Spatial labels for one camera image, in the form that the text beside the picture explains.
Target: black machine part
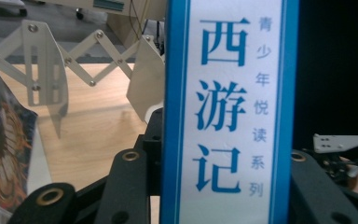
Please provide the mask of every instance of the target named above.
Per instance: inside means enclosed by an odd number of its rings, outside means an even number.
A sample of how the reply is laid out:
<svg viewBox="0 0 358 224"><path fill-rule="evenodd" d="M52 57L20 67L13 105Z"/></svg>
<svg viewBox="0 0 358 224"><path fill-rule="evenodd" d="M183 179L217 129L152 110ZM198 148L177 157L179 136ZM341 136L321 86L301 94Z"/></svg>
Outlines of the black machine part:
<svg viewBox="0 0 358 224"><path fill-rule="evenodd" d="M134 148L115 156L107 177L78 192L66 183L46 185L28 196L8 223L149 224L150 196L160 195L161 127L159 109ZM52 189L60 193L49 193ZM41 206L40 197L54 202ZM288 219L290 224L358 224L358 195L338 186L311 155L293 150Z"/></svg>

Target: book cover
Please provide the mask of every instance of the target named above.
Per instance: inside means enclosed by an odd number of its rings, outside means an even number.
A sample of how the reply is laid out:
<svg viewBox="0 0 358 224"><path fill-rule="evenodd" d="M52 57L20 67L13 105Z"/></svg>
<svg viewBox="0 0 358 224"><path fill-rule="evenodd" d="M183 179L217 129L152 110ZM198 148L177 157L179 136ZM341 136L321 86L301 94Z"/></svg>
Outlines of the book cover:
<svg viewBox="0 0 358 224"><path fill-rule="evenodd" d="M7 223L27 196L36 118L0 78L0 223Z"/></svg>
<svg viewBox="0 0 358 224"><path fill-rule="evenodd" d="M161 223L286 223L297 11L169 1Z"/></svg>

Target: wooden table surface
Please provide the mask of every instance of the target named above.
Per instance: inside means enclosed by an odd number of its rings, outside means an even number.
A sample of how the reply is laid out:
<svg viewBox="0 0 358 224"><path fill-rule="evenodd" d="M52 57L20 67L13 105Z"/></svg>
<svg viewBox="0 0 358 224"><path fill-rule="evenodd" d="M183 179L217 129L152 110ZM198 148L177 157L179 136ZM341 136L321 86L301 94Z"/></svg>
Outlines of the wooden table surface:
<svg viewBox="0 0 358 224"><path fill-rule="evenodd" d="M97 74L107 64L82 64ZM16 65L24 71L24 65ZM1 77L25 107L38 114L38 127L53 182L72 184L76 190L108 175L115 155L132 148L138 134L145 133L141 121L126 98L129 79L119 68L90 87L65 68L69 86L69 109L62 119L61 138L55 132L45 106L28 106L26 88L0 72ZM158 208L152 199L152 208ZM152 214L157 223L158 211Z"/></svg>

